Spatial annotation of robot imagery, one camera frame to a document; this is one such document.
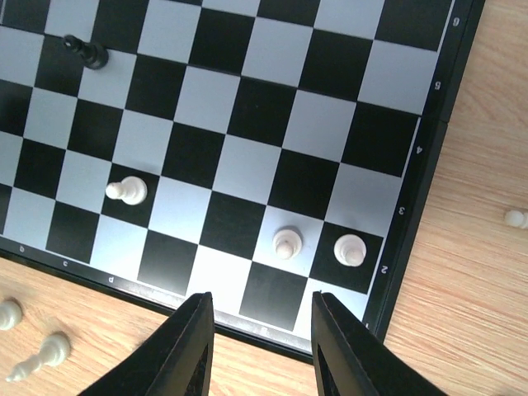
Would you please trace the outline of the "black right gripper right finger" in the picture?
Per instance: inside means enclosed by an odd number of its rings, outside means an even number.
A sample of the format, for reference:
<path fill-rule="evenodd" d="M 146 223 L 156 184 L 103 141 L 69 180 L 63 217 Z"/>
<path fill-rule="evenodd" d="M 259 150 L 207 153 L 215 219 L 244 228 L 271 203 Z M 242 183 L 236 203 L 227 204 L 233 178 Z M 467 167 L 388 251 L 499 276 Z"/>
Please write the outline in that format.
<path fill-rule="evenodd" d="M 443 395 L 331 293 L 313 293 L 311 342 L 320 395 Z"/>

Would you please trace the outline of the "white pawn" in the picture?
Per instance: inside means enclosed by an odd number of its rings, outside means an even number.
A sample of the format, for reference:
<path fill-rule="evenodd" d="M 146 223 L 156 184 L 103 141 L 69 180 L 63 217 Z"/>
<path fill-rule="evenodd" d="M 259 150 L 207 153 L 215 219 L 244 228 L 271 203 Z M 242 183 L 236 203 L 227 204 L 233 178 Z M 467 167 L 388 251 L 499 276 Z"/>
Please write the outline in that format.
<path fill-rule="evenodd" d="M 273 236 L 272 247 L 275 255 L 281 260 L 293 259 L 303 247 L 301 233 L 295 228 L 279 229 Z"/>
<path fill-rule="evenodd" d="M 127 205 L 139 205 L 146 199 L 148 188 L 139 177 L 129 176 L 122 181 L 109 183 L 105 193 L 111 200 L 121 200 Z"/>
<path fill-rule="evenodd" d="M 355 234 L 342 235 L 334 244 L 334 256 L 343 266 L 359 267 L 366 258 L 366 245 Z"/>

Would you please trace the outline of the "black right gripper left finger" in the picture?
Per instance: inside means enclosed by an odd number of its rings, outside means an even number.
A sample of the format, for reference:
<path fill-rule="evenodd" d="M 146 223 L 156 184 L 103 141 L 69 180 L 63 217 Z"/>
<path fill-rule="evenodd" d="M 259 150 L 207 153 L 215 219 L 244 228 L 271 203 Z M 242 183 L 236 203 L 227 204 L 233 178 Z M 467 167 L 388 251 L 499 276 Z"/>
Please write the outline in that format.
<path fill-rule="evenodd" d="M 212 294 L 195 293 L 140 347 L 82 394 L 207 395 L 214 336 Z"/>

